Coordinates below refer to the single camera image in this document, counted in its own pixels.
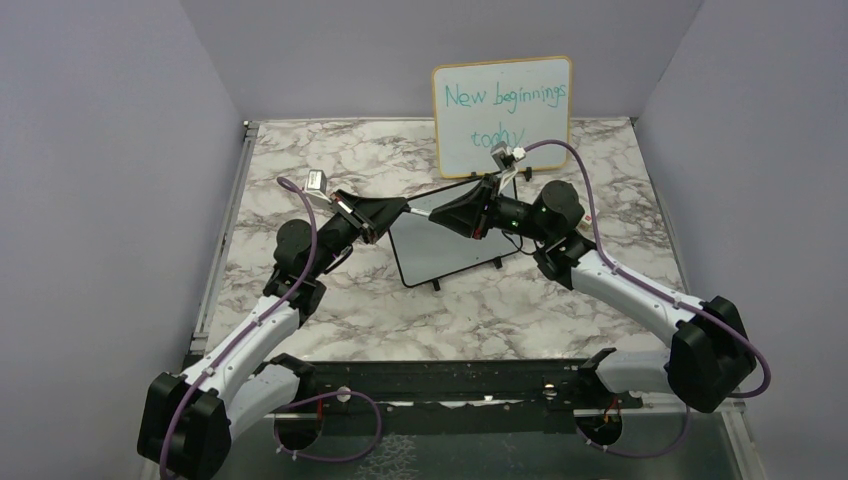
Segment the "yellow framed whiteboard with writing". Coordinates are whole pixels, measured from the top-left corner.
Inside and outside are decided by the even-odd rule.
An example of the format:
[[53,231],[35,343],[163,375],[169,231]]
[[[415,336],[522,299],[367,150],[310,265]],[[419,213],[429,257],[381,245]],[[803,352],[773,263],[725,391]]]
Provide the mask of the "yellow framed whiteboard with writing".
[[567,56],[442,65],[431,76],[438,168],[444,178],[494,172],[500,142],[527,149],[571,140],[573,62]]

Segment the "white green eraser box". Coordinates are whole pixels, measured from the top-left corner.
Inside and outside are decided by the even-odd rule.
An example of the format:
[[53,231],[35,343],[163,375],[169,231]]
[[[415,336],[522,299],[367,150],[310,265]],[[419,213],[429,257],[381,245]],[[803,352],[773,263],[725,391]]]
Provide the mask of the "white green eraser box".
[[591,232],[593,230],[593,226],[593,217],[590,214],[585,214],[580,219],[577,228],[582,232]]

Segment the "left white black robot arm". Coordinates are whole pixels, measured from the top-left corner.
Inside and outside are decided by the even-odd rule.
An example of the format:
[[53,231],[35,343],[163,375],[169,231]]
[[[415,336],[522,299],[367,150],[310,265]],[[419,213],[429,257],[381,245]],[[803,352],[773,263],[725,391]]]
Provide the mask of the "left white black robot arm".
[[366,198],[343,190],[327,206],[322,226],[312,216],[285,222],[276,236],[273,270],[257,303],[212,352],[180,373],[160,373],[149,385],[138,453],[163,479],[210,479],[233,441],[271,410],[306,408],[314,384],[303,364],[266,367],[265,357],[316,311],[330,272],[356,241],[373,244],[408,211],[403,197]]

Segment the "black yellow-board stand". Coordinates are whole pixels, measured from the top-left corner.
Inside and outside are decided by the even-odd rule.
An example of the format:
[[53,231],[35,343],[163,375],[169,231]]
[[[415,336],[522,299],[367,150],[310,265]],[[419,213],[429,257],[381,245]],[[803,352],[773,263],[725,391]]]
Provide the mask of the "black yellow-board stand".
[[499,180],[500,183],[506,184],[512,182],[516,177],[519,179],[524,179],[525,181],[530,181],[533,178],[533,169],[531,167],[525,169],[519,168],[509,168],[507,170],[502,170],[498,172],[477,172],[472,171],[469,174],[469,178],[478,179],[486,176],[492,176]]

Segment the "black framed whiteboard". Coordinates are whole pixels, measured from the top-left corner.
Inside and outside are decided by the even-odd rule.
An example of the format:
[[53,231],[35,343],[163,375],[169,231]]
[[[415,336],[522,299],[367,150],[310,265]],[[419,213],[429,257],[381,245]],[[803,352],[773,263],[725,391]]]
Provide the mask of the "black framed whiteboard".
[[478,266],[503,266],[524,240],[497,229],[481,240],[465,238],[413,213],[402,214],[389,229],[390,243],[402,284],[407,288],[439,281]]

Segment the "black aluminium base frame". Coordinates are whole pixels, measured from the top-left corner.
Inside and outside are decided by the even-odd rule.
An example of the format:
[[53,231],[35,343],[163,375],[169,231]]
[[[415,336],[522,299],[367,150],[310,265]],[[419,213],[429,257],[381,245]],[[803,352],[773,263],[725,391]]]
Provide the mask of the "black aluminium base frame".
[[288,354],[242,366],[197,360],[148,388],[137,449],[163,475],[213,478],[237,438],[268,427],[283,452],[356,462],[398,439],[491,455],[525,440],[534,462],[588,446],[593,469],[642,478],[759,479],[738,399],[681,401],[663,373],[601,382],[620,353],[589,359],[323,361]]

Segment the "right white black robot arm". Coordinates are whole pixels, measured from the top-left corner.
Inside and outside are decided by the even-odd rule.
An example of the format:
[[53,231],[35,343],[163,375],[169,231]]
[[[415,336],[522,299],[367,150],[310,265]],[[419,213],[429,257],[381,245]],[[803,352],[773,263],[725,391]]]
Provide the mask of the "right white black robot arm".
[[676,292],[617,262],[577,226],[585,215],[574,186],[547,183],[531,203],[500,193],[487,174],[460,197],[434,208],[428,220],[480,240],[498,229],[538,243],[537,267],[550,281],[591,296],[642,325],[663,342],[663,352],[614,350],[596,358],[577,380],[579,398],[600,407],[618,393],[669,393],[711,413],[756,366],[736,306]]

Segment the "silver black whiteboard stand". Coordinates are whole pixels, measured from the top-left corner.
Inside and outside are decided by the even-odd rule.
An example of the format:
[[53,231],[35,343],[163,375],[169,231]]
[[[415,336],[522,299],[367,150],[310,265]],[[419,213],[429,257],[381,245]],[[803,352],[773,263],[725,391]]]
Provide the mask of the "silver black whiteboard stand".
[[442,283],[445,280],[456,280],[459,278],[466,277],[468,275],[476,274],[479,271],[483,271],[484,269],[490,270],[501,270],[504,267],[504,260],[502,257],[495,257],[489,261],[481,262],[476,265],[469,266],[467,268],[457,270],[455,272],[451,272],[439,277],[436,277],[432,280],[426,282],[426,285],[429,285],[434,292],[440,292],[442,290]]

